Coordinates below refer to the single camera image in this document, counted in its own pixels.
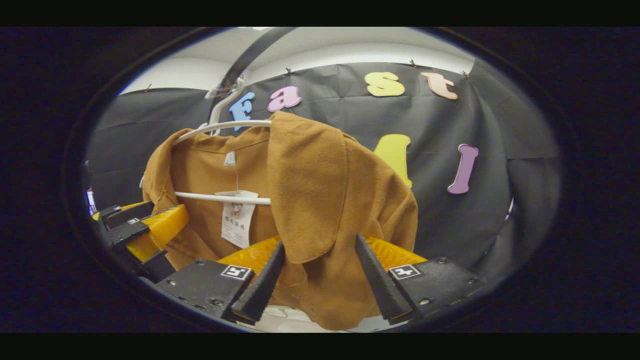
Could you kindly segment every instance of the black fabric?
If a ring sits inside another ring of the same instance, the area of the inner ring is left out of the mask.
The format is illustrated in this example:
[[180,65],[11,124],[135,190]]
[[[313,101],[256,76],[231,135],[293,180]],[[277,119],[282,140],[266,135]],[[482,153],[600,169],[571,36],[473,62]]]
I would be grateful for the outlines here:
[[[400,96],[375,97],[365,75],[392,72]],[[434,93],[421,72],[453,81],[450,100]],[[555,216],[561,162],[540,110],[508,79],[478,62],[467,78],[446,70],[396,63],[329,65],[283,74],[247,86],[253,120],[271,116],[270,96],[297,86],[301,102],[284,108],[354,136],[374,150],[382,136],[404,134],[408,177],[419,205],[415,253],[447,257],[487,278],[490,291],[537,249]],[[141,201],[138,184],[151,152],[179,129],[209,118],[203,90],[164,89],[121,95],[98,125],[89,161],[98,209]],[[229,104],[220,122],[233,121]],[[223,129],[229,136],[245,131]],[[467,193],[447,192],[461,144],[479,149]],[[511,216],[505,220],[511,200]]]

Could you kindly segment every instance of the white wall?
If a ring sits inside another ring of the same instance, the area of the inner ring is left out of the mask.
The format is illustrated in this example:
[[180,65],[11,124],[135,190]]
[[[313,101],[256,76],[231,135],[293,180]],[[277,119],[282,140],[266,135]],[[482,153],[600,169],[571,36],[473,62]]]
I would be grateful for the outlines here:
[[121,94],[150,88],[210,90],[218,86],[231,64],[204,58],[168,58],[138,76]]
[[470,72],[473,61],[423,47],[398,44],[364,43],[324,47],[277,60],[255,69],[249,82],[258,82],[291,71],[341,63],[387,62],[435,67],[453,72]]
[[[249,83],[292,71],[324,65],[360,62],[410,63],[453,72],[470,72],[473,61],[412,45],[361,43],[344,44],[296,54],[244,72]],[[205,58],[168,58],[134,80],[121,94],[150,88],[194,88],[217,86],[231,64]]]

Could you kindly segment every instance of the hanger bar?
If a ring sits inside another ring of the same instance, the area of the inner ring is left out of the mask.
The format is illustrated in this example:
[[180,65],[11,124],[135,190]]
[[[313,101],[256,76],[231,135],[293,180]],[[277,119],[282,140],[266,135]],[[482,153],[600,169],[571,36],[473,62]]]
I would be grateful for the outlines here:
[[[231,65],[231,68],[225,74],[225,77],[220,81],[220,85],[218,85],[217,90],[222,90],[224,88],[230,88],[233,86],[238,77],[253,63],[253,61],[260,56],[269,46],[273,45],[280,38],[285,36],[296,29],[295,27],[277,27],[270,30],[258,38],[258,40],[254,41],[248,48],[245,50],[242,55],[236,60],[236,62]],[[214,107],[220,102],[219,98],[214,98],[211,103],[211,109],[209,113],[213,112]]]
[[222,196],[222,195],[205,195],[205,194],[199,194],[199,193],[183,193],[183,192],[175,192],[175,195],[179,197],[186,197],[188,199],[237,202],[240,204],[271,205],[271,199],[269,199],[268,197]]
[[176,146],[177,144],[179,144],[179,143],[183,142],[184,140],[187,140],[188,138],[191,138],[192,136],[195,136],[197,134],[206,133],[206,132],[208,132],[210,130],[225,129],[227,127],[236,127],[236,126],[266,126],[266,127],[270,127],[271,126],[271,121],[270,120],[228,121],[228,122],[221,122],[219,124],[213,124],[213,125],[201,127],[200,129],[192,130],[192,131],[190,131],[190,132],[178,137],[177,139],[175,139],[175,141],[173,142],[173,146]]
[[[238,78],[238,80],[236,81],[237,85],[235,88],[231,89],[231,92],[229,93],[229,95],[222,99],[218,104],[216,104],[213,108],[213,111],[215,111],[216,107],[222,107],[228,103],[230,103],[233,99],[235,99],[240,92],[242,92],[242,89],[244,89],[244,87],[246,86],[246,80],[243,78]],[[213,99],[214,97],[216,97],[216,92],[218,91],[218,87],[215,87],[211,90],[209,90],[205,95],[204,98],[209,100],[209,99]]]

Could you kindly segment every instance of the white ceiling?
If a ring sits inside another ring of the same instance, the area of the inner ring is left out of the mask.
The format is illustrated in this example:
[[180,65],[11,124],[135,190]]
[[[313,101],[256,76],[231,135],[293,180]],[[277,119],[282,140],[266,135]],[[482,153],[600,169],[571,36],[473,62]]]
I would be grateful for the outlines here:
[[[205,58],[234,63],[256,39],[265,34],[253,28],[232,28],[172,55],[172,58]],[[258,69],[269,63],[305,51],[356,43],[389,43],[423,47],[473,61],[473,57],[445,42],[411,28],[302,27],[276,41],[249,67]]]

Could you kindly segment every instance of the white clothes hanger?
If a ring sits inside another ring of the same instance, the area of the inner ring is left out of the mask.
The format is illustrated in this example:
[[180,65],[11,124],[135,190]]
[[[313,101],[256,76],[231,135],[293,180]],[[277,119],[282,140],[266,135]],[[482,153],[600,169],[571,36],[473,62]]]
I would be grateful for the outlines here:
[[[242,121],[230,121],[223,122],[221,124],[213,124],[209,126],[205,126],[200,129],[192,130],[177,139],[173,142],[173,146],[176,146],[178,143],[187,140],[197,134],[206,133],[209,130],[214,129],[225,129],[227,127],[236,127],[236,126],[271,126],[271,121],[269,120],[242,120]],[[222,202],[239,202],[242,204],[256,204],[256,205],[271,205],[271,199],[268,197],[236,197],[236,196],[222,196],[222,195],[206,195],[200,193],[185,193],[185,192],[175,192],[176,196],[186,197],[188,199],[198,199],[198,200],[211,200],[211,201],[222,201]]]
[[[222,124],[218,123],[218,121],[220,120],[220,113],[222,112],[222,108],[228,103],[232,102],[234,99],[236,99],[238,95],[240,95],[240,93],[242,92],[245,86],[246,86],[246,80],[244,79],[244,77],[241,76],[240,78],[238,78],[237,86],[235,89],[233,89],[232,93],[214,106],[213,110],[211,111],[211,115],[209,116],[209,123],[208,124],[204,123],[200,125],[198,129],[192,130],[178,137],[178,139],[176,139],[173,142],[172,146],[176,146],[178,143],[181,143],[184,140],[187,140],[188,138],[191,138],[197,134],[206,133],[210,130],[215,130],[215,132],[212,132],[210,134],[211,136],[218,136],[220,134],[221,129],[225,129],[228,127],[237,127],[237,126],[269,127],[271,126],[271,121],[268,121],[268,120],[242,120],[242,121],[224,122]],[[205,99],[212,99],[214,97],[213,94],[215,90],[216,88],[209,90],[205,95]],[[142,182],[144,178],[145,176],[142,176],[142,178],[140,179],[139,187],[141,189],[142,189]],[[175,192],[175,194],[176,196],[185,197],[188,199],[211,200],[211,201],[222,201],[222,202],[240,202],[243,204],[256,204],[256,205],[271,205],[271,199],[267,197],[265,198],[235,197],[235,196],[207,195],[207,194],[186,193],[186,192]]]

